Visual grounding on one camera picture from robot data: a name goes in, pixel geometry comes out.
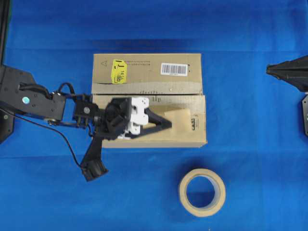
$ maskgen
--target blue table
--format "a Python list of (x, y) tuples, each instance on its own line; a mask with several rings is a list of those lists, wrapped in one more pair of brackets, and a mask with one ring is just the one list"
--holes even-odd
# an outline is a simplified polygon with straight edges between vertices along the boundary
[[(49, 90), (90, 93), (94, 53), (202, 53), (208, 145), (104, 149), (110, 173), (86, 183), (57, 134), (16, 120), (0, 152), (1, 230), (307, 230), (304, 95), (265, 74), (308, 54), (307, 13), (306, 0), (14, 0), (5, 64)], [(60, 131), (81, 160), (85, 131)], [(212, 217), (179, 203), (196, 167), (226, 185)]]

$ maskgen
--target white plastic part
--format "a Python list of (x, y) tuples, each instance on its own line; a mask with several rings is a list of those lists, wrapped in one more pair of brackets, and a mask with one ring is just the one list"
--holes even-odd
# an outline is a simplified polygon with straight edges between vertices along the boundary
[(149, 123), (149, 117), (144, 113), (144, 110), (149, 107), (149, 99), (145, 97), (132, 97), (131, 98), (131, 114), (125, 132), (118, 136), (119, 139), (130, 139), (125, 136), (127, 133), (139, 135), (141, 126)]

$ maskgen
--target black metal bracket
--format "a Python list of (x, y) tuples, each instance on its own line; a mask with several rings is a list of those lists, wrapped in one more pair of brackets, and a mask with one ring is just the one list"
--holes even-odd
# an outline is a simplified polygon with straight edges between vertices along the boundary
[(308, 136), (308, 95), (302, 100), (305, 134)]
[(0, 144), (4, 142), (13, 132), (14, 117), (0, 111)]
[[(308, 56), (276, 65), (268, 65), (266, 73), (308, 92)], [(302, 100), (305, 134), (308, 136), (308, 96)]]

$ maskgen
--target box flap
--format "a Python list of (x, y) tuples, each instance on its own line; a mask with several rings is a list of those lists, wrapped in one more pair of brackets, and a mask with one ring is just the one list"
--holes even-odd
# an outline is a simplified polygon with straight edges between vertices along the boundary
[[(127, 64), (126, 83), (112, 84), (114, 60)], [(168, 64), (175, 74), (166, 74)], [(185, 74), (179, 66), (185, 65)], [(95, 54), (93, 94), (202, 94), (201, 54)]]

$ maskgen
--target brown cardboard box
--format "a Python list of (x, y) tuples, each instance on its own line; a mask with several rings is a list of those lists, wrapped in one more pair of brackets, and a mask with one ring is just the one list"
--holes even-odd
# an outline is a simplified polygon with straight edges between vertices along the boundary
[[(113, 60), (124, 60), (124, 84), (112, 84)], [(162, 75), (162, 63), (187, 64), (187, 76)], [(150, 109), (172, 128), (131, 140), (103, 141), (106, 148), (201, 147), (206, 141), (200, 54), (95, 54), (93, 102), (105, 108), (114, 97), (149, 98)]]

